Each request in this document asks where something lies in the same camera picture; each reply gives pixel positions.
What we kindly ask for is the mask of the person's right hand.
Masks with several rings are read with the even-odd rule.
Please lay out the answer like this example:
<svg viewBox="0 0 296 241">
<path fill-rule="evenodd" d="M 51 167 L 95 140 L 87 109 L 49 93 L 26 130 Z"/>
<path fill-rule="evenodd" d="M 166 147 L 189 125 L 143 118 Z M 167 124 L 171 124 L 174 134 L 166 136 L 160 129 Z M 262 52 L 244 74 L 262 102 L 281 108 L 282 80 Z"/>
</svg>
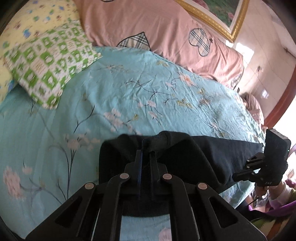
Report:
<svg viewBox="0 0 296 241">
<path fill-rule="evenodd" d="M 295 189 L 281 181 L 277 186 L 259 187 L 255 184 L 255 193 L 258 197 L 262 197 L 269 192 L 268 202 L 273 209 L 278 209 L 282 206 L 295 201 Z"/>
</svg>

